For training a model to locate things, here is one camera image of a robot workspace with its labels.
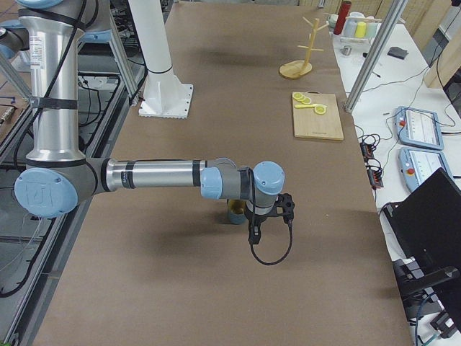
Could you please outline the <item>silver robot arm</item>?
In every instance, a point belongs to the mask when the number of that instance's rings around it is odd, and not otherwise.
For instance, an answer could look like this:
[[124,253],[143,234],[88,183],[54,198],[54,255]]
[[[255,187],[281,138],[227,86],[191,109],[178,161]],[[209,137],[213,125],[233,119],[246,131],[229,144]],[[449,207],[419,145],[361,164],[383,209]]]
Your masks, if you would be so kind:
[[34,146],[14,183],[19,204],[31,214],[55,218],[84,200],[120,188],[198,187],[204,198],[242,200],[250,238],[257,243],[269,217],[294,218],[282,192],[285,174],[271,161],[254,168],[229,159],[134,160],[86,158],[79,149],[77,42],[102,22],[101,1],[21,1],[19,21],[29,33]]

